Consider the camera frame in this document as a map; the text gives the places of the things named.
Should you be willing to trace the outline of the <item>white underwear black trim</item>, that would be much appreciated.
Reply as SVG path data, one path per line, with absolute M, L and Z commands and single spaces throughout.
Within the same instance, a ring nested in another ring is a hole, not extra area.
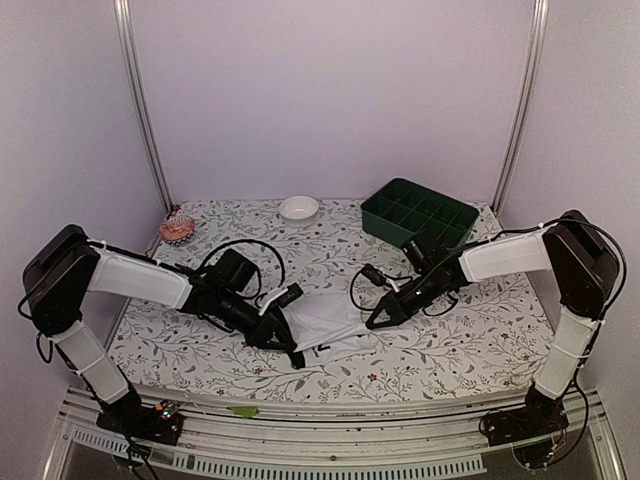
M 296 369 L 375 352 L 370 331 L 346 293 L 303 295 L 284 309 L 284 317 L 297 345 Z

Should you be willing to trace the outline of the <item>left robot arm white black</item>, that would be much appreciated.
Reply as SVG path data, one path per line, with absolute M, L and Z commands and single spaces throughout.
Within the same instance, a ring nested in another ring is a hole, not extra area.
M 239 332 L 251 347 L 292 355 L 297 343 L 283 313 L 287 288 L 280 283 L 261 305 L 253 305 L 244 290 L 261 276 L 257 265 L 237 251 L 239 244 L 228 242 L 189 267 L 94 240 L 69 224 L 24 267 L 24 296 L 17 309 L 110 405 L 111 419 L 126 433 L 138 434 L 148 426 L 148 412 L 126 396 L 131 383 L 85 320 L 85 304 L 94 296 L 122 304 L 148 302 Z

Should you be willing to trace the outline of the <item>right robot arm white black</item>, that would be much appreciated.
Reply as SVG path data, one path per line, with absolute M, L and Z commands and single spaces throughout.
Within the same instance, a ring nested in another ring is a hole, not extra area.
M 609 309 L 628 277 L 620 244 L 580 211 L 526 229 L 504 230 L 457 247 L 416 234 L 402 246 L 416 278 L 384 294 L 372 308 L 369 329 L 399 326 L 439 297 L 509 275 L 547 275 L 555 283 L 559 317 L 545 360 L 534 374 L 537 396 L 517 415 L 517 427 L 537 436 L 552 424 L 560 399 L 589 358 Z

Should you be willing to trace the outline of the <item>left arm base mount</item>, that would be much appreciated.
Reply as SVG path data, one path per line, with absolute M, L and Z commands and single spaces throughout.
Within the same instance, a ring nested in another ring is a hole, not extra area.
M 181 436 L 185 417 L 181 413 L 147 407 L 136 392 L 129 393 L 112 404 L 99 402 L 101 413 L 96 425 L 133 439 L 147 440 L 176 446 Z

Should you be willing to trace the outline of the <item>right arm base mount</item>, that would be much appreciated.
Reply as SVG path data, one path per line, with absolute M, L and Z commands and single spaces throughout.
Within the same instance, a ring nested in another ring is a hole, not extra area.
M 562 407 L 540 411 L 522 406 L 490 410 L 478 430 L 490 446 L 510 445 L 515 460 L 528 470 L 547 468 L 567 437 L 568 418 Z

